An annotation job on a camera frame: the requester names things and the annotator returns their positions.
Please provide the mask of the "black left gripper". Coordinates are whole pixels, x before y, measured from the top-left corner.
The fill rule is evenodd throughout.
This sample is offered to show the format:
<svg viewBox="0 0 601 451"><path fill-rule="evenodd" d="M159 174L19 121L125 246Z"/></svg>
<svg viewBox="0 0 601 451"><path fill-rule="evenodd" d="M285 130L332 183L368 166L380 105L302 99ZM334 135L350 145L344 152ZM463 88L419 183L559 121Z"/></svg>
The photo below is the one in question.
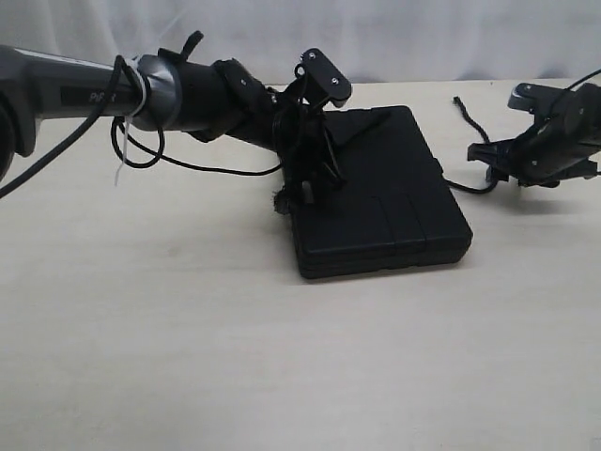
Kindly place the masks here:
<svg viewBox="0 0 601 451"><path fill-rule="evenodd" d="M322 193L346 186L326 127L327 104L316 109L304 98L308 77L301 61L283 90L264 85L235 58L216 61L213 72L221 82L213 89L220 95L213 136L227 135L278 156L282 207L314 205Z"/></svg>

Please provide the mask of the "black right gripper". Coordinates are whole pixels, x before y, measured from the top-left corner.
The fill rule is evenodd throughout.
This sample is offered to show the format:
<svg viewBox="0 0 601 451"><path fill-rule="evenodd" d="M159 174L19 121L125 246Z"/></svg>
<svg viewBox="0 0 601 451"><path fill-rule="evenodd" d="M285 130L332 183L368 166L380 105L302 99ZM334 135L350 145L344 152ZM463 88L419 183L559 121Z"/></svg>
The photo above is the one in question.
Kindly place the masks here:
<svg viewBox="0 0 601 451"><path fill-rule="evenodd" d="M467 160L490 165L487 183L516 178L520 186L555 188L568 179L599 176L592 156L599 152L599 115L576 112L557 115L515 139L473 143Z"/></svg>

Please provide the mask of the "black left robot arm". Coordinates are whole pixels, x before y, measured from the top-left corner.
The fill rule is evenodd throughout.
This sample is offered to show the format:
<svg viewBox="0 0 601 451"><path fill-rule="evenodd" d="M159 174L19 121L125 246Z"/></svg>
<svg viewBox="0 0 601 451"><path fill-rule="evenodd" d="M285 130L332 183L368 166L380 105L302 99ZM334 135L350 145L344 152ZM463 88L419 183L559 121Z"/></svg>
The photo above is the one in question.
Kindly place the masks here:
<svg viewBox="0 0 601 451"><path fill-rule="evenodd" d="M129 127L165 136L185 132L208 143L227 135L275 152L284 190L296 196L306 182L340 188L345 180L326 128L324 107L344 105L352 87L319 50L301 57L284 90L264 85L237 59L193 63L193 44L160 49L110 65L22 48L1 49L1 168L28 157L39 125L76 118L80 124L2 195L23 186L78 141L99 119L112 119L113 137Z"/></svg>

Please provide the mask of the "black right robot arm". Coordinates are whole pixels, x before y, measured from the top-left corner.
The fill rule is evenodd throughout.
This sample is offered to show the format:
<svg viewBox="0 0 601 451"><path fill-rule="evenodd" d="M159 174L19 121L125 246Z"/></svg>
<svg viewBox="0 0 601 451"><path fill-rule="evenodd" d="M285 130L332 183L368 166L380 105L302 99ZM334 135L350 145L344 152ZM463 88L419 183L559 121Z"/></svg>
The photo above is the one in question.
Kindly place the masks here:
<svg viewBox="0 0 601 451"><path fill-rule="evenodd" d="M555 188L564 180L593 179L600 165L600 86L585 83L561 89L533 83L516 85L507 106L532 115L521 134L469 145L467 159L488 166L496 180L520 186Z"/></svg>

